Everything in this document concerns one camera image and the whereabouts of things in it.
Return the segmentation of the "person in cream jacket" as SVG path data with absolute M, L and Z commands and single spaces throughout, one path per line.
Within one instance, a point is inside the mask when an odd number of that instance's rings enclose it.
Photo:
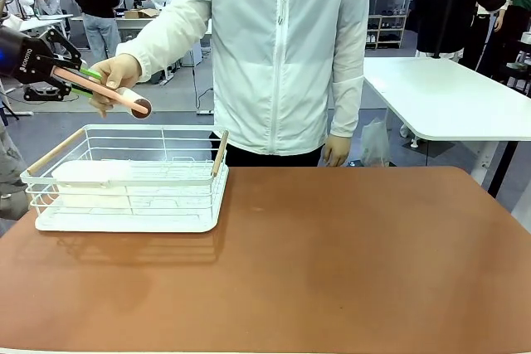
M 500 9 L 502 15 L 507 10 L 509 2 L 510 0 L 506 0 L 505 5 Z M 476 69 L 485 48 L 485 41 L 490 31 L 490 19 L 493 14 L 479 4 L 476 8 L 477 11 L 471 25 L 471 37 L 460 58 L 460 64 L 472 70 Z

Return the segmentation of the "open cardboard box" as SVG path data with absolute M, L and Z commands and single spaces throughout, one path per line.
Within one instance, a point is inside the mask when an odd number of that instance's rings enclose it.
M 131 9 L 124 12 L 125 19 L 153 19 L 160 14 L 156 8 Z

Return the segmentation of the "person's left forearm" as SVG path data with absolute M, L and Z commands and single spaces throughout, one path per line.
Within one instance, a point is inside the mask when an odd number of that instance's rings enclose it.
M 363 92 L 363 75 L 332 84 L 334 116 L 330 133 L 340 138 L 351 138 L 358 125 Z

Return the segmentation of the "wooden shoe shelf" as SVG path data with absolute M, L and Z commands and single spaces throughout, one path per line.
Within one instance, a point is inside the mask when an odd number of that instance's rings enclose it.
M 407 15 L 383 14 L 368 17 L 366 48 L 400 48 L 405 31 Z

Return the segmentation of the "pink handled lint roller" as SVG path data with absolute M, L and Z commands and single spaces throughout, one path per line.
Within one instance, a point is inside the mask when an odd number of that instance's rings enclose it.
M 114 90 L 102 85 L 100 83 L 100 75 L 92 70 L 81 69 L 78 71 L 55 67 L 51 75 L 71 83 L 76 89 L 83 89 L 91 94 L 101 95 L 116 104 L 124 106 L 137 119 L 145 119 L 152 112 L 152 105 L 147 99 L 129 88 Z

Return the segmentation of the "person's white zip jacket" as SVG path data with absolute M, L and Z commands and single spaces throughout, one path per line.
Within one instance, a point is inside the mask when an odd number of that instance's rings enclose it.
M 254 153 L 280 140 L 323 145 L 332 84 L 363 75 L 369 0 L 192 1 L 211 6 L 214 119 L 229 143 Z

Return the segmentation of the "person's right forearm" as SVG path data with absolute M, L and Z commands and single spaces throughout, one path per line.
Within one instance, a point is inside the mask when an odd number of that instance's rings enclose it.
M 118 45 L 116 55 L 132 58 L 144 82 L 184 56 L 206 33 L 210 16 L 207 2 L 174 0 L 134 39 Z

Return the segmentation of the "translucent plastic bag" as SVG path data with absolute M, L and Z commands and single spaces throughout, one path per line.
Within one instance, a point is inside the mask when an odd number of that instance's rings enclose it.
M 389 167 L 390 144 L 384 120 L 373 119 L 362 129 L 361 158 L 364 167 Z

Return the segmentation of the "white plastic box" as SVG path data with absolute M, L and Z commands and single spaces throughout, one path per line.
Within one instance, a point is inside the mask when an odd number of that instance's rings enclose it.
M 51 176 L 66 207 L 130 213 L 129 161 L 72 160 L 58 166 Z

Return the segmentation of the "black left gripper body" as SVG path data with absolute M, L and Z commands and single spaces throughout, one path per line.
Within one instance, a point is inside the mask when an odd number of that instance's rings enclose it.
M 51 83 L 53 53 L 41 39 L 0 27 L 0 75 L 23 84 Z

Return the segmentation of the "person's black trousers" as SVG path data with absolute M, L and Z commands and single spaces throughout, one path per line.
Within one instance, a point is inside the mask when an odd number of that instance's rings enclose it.
M 323 159 L 324 145 L 316 140 L 280 140 L 273 153 L 254 153 L 227 144 L 228 167 L 316 167 Z

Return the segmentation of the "white background table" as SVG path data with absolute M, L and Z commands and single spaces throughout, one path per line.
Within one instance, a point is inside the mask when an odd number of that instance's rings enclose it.
M 478 183 L 499 143 L 531 141 L 531 99 L 454 61 L 368 57 L 364 78 L 415 137 L 468 143 Z

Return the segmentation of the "grey mottled cover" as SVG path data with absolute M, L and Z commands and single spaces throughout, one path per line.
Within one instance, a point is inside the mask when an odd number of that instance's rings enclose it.
M 21 179 L 26 163 L 0 122 L 0 219 L 17 221 L 29 207 L 27 184 Z

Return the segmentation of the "person's left hand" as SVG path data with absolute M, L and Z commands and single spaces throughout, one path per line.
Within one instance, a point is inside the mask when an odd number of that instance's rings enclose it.
M 352 138 L 330 134 L 324 145 L 323 162 L 327 167 L 341 167 L 348 159 Z

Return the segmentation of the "person's right hand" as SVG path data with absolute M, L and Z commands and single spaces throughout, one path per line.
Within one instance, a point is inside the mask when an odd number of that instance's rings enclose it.
M 132 88 L 139 82 L 142 72 L 138 61 L 128 54 L 120 54 L 98 62 L 91 69 L 99 74 L 100 83 L 111 90 L 117 90 L 120 87 Z M 113 109 L 114 101 L 94 93 L 90 104 L 104 118 L 107 112 Z

